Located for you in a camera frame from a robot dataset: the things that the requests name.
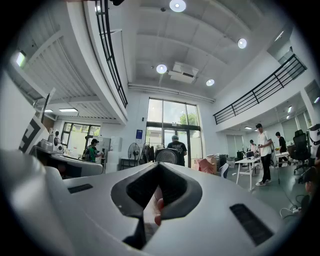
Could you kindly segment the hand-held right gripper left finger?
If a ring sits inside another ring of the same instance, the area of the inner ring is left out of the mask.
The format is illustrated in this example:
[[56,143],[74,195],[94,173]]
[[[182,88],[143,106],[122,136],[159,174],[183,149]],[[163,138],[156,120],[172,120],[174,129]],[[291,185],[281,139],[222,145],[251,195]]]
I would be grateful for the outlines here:
[[129,196],[159,165],[145,164],[110,174],[62,179],[48,169],[53,217],[48,250],[54,256],[159,256],[159,238],[146,239],[144,207]]

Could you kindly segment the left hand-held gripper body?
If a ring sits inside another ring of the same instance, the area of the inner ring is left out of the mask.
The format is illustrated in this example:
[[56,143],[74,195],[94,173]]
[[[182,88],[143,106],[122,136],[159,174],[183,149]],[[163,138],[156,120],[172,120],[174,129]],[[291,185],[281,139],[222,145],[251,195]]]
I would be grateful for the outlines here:
[[31,153],[34,146],[49,152],[63,153],[59,131],[54,128],[54,120],[48,115],[49,109],[47,108],[55,92],[56,89],[53,88],[46,96],[43,105],[39,104],[38,100],[33,103],[35,114],[26,128],[19,145],[19,150],[23,153]]

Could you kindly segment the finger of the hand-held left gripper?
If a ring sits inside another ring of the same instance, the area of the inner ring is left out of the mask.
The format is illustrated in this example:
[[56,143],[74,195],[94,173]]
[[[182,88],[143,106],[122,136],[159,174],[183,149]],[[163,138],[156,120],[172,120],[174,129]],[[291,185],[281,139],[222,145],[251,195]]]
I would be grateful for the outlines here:
[[103,174],[99,163],[83,161],[37,146],[37,159],[46,166],[58,170],[62,178],[80,178]]

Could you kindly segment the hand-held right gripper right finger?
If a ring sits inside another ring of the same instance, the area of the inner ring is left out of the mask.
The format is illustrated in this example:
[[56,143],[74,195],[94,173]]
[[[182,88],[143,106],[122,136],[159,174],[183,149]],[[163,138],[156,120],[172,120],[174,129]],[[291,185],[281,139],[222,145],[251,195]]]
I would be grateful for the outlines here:
[[[163,220],[147,243],[153,256],[271,256],[284,241],[285,224],[270,206],[236,183],[179,165],[168,165],[202,188],[198,205],[185,217]],[[231,211],[246,206],[270,231],[259,245]]]

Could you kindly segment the person's right hand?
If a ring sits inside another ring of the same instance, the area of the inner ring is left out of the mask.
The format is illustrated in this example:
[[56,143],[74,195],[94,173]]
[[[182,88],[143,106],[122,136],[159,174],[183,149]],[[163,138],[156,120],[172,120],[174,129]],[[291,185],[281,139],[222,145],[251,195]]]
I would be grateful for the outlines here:
[[164,199],[161,188],[158,186],[154,192],[154,198],[155,198],[155,216],[154,216],[154,222],[160,226],[162,222],[162,210],[165,207],[164,206]]

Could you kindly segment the black metal side table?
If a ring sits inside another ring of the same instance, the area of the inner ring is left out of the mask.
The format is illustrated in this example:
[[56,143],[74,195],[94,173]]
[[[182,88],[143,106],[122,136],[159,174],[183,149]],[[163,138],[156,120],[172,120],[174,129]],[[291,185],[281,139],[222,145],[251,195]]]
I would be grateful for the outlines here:
[[138,166],[139,161],[134,159],[121,158],[120,159],[120,170],[125,170]]

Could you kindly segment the pink cloth-covered chair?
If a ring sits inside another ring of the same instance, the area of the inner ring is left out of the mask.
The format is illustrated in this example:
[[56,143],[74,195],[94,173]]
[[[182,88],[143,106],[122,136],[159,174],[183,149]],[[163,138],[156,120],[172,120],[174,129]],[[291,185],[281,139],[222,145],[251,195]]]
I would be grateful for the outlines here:
[[217,160],[212,157],[212,158],[197,158],[194,160],[194,167],[195,170],[211,174],[211,175],[216,175],[217,174]]

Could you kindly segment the clothes rack with dark garments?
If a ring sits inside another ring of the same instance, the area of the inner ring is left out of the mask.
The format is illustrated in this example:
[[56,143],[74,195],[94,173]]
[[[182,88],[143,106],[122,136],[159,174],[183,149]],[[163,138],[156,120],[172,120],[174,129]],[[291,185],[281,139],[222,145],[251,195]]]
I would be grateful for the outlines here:
[[154,161],[155,161],[155,149],[152,145],[145,143],[142,149],[141,162],[142,164],[146,164]]

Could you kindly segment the white trestle table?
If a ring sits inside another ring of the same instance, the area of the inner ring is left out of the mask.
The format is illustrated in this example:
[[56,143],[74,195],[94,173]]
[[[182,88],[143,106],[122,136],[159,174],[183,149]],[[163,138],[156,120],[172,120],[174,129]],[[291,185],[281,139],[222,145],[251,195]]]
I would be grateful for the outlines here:
[[[240,175],[249,176],[249,191],[253,190],[253,173],[256,172],[257,164],[260,162],[260,157],[249,157],[242,160],[236,161],[235,164],[238,165],[236,184],[239,182]],[[248,170],[241,171],[241,164],[248,165]]]

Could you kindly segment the black office chair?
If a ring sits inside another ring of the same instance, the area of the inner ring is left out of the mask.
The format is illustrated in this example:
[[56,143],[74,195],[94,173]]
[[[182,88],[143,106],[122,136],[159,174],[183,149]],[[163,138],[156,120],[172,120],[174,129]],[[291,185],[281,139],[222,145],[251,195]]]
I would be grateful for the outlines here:
[[289,155],[293,160],[301,162],[301,165],[298,165],[293,170],[293,174],[295,175],[298,169],[305,171],[305,168],[307,167],[305,161],[311,157],[311,154],[308,149],[307,135],[301,129],[295,132],[293,142],[294,145],[288,151]]

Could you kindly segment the black balcony railing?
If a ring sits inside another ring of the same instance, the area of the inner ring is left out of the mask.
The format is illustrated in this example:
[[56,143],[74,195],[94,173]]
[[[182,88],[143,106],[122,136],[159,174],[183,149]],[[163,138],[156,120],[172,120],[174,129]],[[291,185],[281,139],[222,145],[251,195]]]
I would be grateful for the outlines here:
[[284,89],[307,69],[307,66],[303,64],[296,54],[293,54],[257,86],[216,112],[213,115],[215,123],[219,125],[255,107],[281,89]]
[[97,18],[99,36],[102,43],[102,49],[105,55],[106,63],[111,73],[112,80],[115,84],[117,94],[120,97],[124,108],[127,107],[128,101],[119,75],[115,54],[113,50],[110,21],[109,21],[109,7],[108,0],[94,0],[95,13]]

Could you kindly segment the ceiling air conditioner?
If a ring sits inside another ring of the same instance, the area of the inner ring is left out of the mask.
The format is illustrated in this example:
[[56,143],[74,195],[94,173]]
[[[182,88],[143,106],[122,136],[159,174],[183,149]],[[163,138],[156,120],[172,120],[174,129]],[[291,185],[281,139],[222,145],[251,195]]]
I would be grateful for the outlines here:
[[197,77],[199,69],[188,64],[176,61],[172,70],[168,72],[171,80],[192,84]]

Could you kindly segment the black pedestal fan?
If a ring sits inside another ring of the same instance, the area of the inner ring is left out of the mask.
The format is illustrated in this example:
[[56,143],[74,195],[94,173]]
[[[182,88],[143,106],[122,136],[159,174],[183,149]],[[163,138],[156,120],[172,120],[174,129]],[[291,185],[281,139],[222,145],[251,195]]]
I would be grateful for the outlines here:
[[133,161],[134,166],[138,165],[138,161],[140,158],[140,147],[137,143],[132,143],[128,148],[128,159]]

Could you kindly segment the glass entrance window wall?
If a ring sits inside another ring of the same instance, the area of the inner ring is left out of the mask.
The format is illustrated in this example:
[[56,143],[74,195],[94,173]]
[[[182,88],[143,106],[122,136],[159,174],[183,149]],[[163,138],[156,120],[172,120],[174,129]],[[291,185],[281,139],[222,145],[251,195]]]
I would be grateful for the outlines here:
[[145,145],[153,149],[167,148],[172,136],[184,143],[185,166],[195,169],[196,160],[203,157],[203,143],[196,105],[150,98],[145,131]]

